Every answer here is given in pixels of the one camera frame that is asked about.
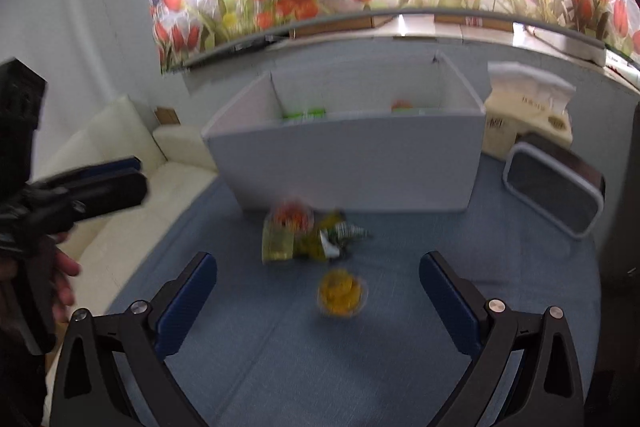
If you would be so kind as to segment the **person's left hand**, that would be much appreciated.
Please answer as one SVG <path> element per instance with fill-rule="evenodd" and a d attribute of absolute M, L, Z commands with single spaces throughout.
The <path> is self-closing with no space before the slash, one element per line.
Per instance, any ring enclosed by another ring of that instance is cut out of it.
<path fill-rule="evenodd" d="M 81 273 L 79 262 L 64 251 L 58 244 L 62 244 L 68 239 L 68 233 L 51 236 L 54 246 L 54 270 L 52 275 L 52 285 L 54 288 L 54 298 L 52 303 L 52 313 L 55 321 L 64 323 L 68 321 L 70 309 L 75 306 L 75 291 L 70 280 L 78 277 Z"/>

